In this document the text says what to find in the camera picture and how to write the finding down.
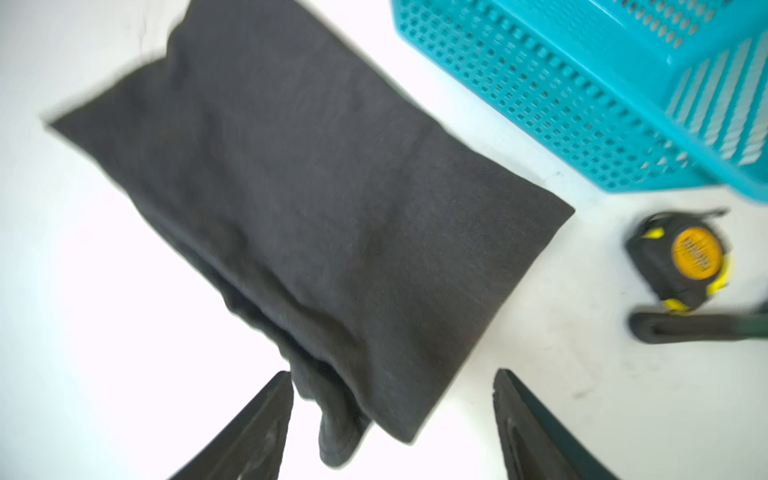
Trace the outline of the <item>dark grey trousers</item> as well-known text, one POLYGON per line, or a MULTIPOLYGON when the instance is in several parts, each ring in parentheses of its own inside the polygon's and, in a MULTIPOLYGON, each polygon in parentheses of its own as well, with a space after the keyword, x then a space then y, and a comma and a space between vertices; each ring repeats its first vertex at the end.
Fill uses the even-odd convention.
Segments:
POLYGON ((293 1, 191 2, 162 59, 51 125, 277 344, 329 467, 371 424, 416 437, 574 212, 293 1))

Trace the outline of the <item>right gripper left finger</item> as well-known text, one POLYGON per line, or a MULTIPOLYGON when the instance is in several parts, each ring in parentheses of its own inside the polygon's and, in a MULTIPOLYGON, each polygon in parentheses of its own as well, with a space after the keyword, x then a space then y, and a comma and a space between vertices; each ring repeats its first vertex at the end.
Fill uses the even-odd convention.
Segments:
POLYGON ((291 374, 280 371, 171 479, 276 479, 293 404, 291 374))

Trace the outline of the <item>teal plastic basket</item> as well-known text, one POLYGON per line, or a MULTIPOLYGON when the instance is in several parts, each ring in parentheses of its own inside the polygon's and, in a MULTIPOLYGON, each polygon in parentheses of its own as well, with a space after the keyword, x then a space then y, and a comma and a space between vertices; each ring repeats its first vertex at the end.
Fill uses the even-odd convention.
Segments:
POLYGON ((607 192, 767 199, 763 1, 398 0, 398 33, 607 192))

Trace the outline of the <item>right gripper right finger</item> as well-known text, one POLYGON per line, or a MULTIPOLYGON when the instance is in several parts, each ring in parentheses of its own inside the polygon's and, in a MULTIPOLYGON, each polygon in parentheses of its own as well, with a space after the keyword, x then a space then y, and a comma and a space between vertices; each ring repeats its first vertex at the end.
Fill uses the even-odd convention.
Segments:
POLYGON ((508 478, 616 479, 512 371, 498 370, 493 388, 508 478))

